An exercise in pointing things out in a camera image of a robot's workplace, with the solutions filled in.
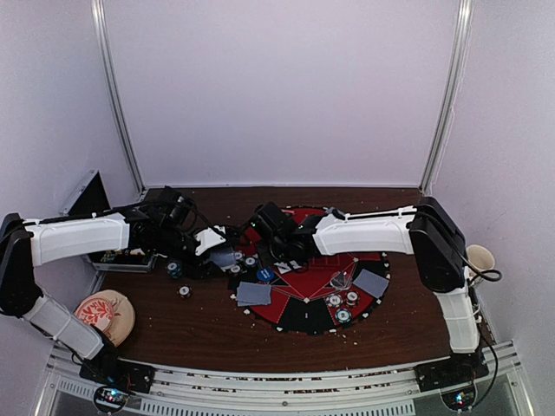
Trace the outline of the green blue chip stack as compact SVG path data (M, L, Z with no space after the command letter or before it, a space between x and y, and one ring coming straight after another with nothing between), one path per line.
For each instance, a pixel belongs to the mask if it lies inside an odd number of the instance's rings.
M169 262L166 265L166 273L172 279L180 279L183 276L182 267L177 262Z

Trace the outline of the brown red chip stack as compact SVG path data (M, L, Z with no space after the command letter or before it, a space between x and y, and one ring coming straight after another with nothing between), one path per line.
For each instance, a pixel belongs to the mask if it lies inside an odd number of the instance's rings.
M188 285L180 286L178 289L178 295L181 299L188 299L192 295L192 289Z

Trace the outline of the grey cards seat two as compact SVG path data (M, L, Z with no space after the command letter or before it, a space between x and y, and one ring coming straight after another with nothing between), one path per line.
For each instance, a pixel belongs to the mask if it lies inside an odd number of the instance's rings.
M271 304L271 286L241 282L237 288L238 306L265 306Z

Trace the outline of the blue orange poker chip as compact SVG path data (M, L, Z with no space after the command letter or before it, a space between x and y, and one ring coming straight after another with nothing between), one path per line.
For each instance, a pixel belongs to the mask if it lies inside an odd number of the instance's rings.
M333 294L325 298L326 305L329 308L339 308L343 304L343 299L338 294Z

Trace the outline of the brown white poker chip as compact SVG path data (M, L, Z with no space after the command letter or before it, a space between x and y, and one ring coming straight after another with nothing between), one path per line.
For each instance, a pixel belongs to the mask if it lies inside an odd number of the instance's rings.
M354 308L355 306L357 306L359 301L360 301L360 296L356 291L351 290L351 291L346 293L346 295L345 295L345 304L349 308Z

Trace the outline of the green blue poker chip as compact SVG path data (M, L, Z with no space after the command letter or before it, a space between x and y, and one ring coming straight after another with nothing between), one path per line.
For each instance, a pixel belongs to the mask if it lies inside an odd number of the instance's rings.
M335 319L338 323L348 323L352 319L352 314L348 309L338 309L335 313Z

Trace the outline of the grey cards seat nine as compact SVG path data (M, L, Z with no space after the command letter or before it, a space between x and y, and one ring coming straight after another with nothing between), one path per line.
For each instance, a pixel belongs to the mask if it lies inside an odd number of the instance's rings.
M370 296L380 298L389 287L389 279L369 270L362 269L354 279L353 284Z

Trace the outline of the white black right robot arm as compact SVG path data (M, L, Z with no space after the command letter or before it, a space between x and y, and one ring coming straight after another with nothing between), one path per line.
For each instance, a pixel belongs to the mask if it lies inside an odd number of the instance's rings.
M419 365L420 388L465 383L488 373L474 313L473 285L480 278L498 282L492 266L480 270L470 261L466 239L440 202L423 197L416 205L392 211L350 214L329 208L296 222L270 202L255 210L251 226L279 262L307 263L313 257L350 252L396 252L415 257L422 284L441 306L450 355Z

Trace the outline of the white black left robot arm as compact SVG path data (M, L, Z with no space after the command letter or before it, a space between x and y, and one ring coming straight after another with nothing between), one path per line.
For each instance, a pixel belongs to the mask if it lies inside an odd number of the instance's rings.
M188 215L203 219L196 204L171 187L154 200L100 213L24 219L6 215L1 224L1 313L29 322L64 344L107 385L127 378L114 344L85 324L35 279L35 268L69 257L108 250L153 250L193 268L227 240L225 228L207 223L202 231L183 228Z

